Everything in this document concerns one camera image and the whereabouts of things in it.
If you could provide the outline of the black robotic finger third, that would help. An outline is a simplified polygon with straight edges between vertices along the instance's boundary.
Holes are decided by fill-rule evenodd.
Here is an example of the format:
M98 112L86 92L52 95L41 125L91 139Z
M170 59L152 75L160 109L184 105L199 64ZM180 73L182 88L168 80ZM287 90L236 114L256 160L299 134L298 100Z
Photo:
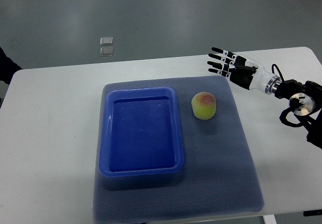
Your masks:
M224 62L213 62L207 61L207 64L211 67L211 70L232 70L234 69L234 65L226 64Z

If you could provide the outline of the black white robotic hand palm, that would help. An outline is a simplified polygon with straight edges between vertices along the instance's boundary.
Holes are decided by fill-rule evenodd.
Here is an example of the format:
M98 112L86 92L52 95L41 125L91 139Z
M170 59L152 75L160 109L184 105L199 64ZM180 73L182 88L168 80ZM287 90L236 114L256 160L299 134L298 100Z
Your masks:
M230 69L230 81L244 89L273 94L281 84L279 76L267 72L256 61L238 55L230 65L233 66Z

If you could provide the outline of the black robotic finger topmost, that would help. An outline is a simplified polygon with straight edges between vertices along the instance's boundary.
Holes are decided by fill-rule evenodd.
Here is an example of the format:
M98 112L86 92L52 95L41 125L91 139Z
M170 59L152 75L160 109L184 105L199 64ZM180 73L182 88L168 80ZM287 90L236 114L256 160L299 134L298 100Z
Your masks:
M231 59L236 59L237 58L237 54L227 51L227 50L223 50L220 48L216 48L216 47L212 47L211 50L216 53L216 54L221 54L224 55L225 57L231 58Z

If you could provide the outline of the black robotic finger lowest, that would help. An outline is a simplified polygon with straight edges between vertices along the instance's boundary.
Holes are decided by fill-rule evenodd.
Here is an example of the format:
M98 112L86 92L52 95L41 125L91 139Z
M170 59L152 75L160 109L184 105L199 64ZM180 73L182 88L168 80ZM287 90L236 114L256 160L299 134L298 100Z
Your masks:
M211 73L215 73L217 75L221 75L221 76L226 77L226 78L229 78L230 75L231 75L230 72L220 70L220 69L215 69L215 68L209 68L208 71L211 72Z

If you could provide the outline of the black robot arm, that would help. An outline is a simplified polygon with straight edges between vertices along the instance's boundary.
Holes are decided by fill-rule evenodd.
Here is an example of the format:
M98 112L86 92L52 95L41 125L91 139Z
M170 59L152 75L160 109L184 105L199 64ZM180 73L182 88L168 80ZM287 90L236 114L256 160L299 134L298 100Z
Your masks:
M231 51L211 48L213 60L209 72L224 76L246 90L259 90L278 99L288 100L288 107L280 114L282 124L307 130L306 140L321 148L321 85L306 81L285 80L276 64L271 72L256 61Z

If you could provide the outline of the black robotic finger second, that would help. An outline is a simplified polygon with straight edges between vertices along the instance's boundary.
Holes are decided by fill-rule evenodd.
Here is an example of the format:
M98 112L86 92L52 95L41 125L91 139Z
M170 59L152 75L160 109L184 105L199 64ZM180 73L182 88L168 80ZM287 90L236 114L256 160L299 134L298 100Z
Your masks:
M235 62L234 58L229 58L226 55L217 55L217 54L209 53L208 56L213 59L223 61L225 63L234 63Z

